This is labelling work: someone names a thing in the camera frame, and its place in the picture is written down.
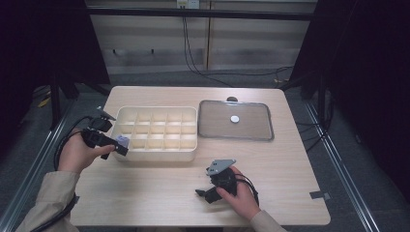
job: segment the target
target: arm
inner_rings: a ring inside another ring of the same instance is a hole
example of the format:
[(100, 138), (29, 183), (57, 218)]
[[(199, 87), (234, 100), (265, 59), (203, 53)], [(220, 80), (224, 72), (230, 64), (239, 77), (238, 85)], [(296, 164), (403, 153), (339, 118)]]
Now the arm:
[[(230, 168), (235, 174), (242, 174), (236, 167), (231, 166)], [(239, 216), (250, 222), (255, 231), (285, 232), (266, 211), (261, 211), (249, 186), (245, 183), (238, 182), (236, 196), (230, 194), (223, 188), (217, 188), (217, 192), (232, 206)]]
[[(60, 213), (72, 200), (82, 170), (91, 165), (96, 157), (114, 150), (113, 145), (89, 148), (78, 132), (79, 130), (74, 130), (74, 135), (64, 146), (58, 170), (44, 176), (36, 205), (18, 226), (17, 231), (31, 231)], [(68, 214), (46, 231), (78, 230), (70, 223), (70, 214)]]

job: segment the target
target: beige sleeve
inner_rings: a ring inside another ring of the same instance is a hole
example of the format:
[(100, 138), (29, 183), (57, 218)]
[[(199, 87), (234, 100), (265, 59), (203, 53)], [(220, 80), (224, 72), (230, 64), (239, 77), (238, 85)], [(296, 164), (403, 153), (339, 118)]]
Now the beige sleeve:
[[(36, 205), (29, 211), (16, 231), (31, 231), (60, 213), (72, 200), (79, 174), (50, 172), (45, 174)], [(70, 214), (45, 231), (78, 231), (70, 223)]]
[(260, 211), (250, 221), (256, 232), (286, 232), (266, 211)]

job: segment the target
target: table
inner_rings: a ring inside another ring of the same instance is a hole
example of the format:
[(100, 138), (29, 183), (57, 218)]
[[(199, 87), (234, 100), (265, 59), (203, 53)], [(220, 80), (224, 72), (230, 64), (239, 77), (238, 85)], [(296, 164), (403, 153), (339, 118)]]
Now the table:
[(251, 141), (198, 137), (192, 162), (120, 162), (96, 159), (77, 184), (72, 211), (77, 226), (247, 226), (220, 200), (208, 204), (195, 189), (209, 189), (205, 168), (235, 159), (259, 192), (260, 207), (282, 225), (324, 225), (330, 216), (319, 191), (292, 113), (281, 90), (199, 87), (114, 87), (104, 110), (120, 107), (192, 106), (203, 100), (262, 102), (271, 111), (275, 139)]

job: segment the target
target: hand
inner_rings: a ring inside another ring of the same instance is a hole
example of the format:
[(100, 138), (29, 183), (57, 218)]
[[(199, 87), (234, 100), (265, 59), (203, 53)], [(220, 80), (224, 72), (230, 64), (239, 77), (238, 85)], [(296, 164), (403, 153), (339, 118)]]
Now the hand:
[[(235, 174), (242, 175), (242, 173), (235, 166), (230, 166), (230, 168)], [(220, 187), (217, 187), (217, 193), (232, 206), (232, 208), (238, 215), (246, 218), (247, 220), (251, 220), (260, 211), (260, 208), (253, 197), (250, 187), (245, 183), (237, 183), (236, 196), (230, 194), (225, 189)]]
[(74, 129), (74, 135), (69, 139), (61, 152), (58, 171), (69, 171), (80, 174), (91, 165), (94, 159), (114, 151), (114, 145), (90, 148), (82, 140), (79, 129)]

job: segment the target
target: white plastic tray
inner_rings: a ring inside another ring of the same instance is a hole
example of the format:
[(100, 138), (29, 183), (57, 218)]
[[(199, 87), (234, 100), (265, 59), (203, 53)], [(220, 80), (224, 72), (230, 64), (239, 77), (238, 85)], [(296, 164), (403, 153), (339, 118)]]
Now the white plastic tray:
[(191, 161), (197, 146), (197, 110), (193, 107), (124, 106), (110, 137), (130, 140), (128, 161)]

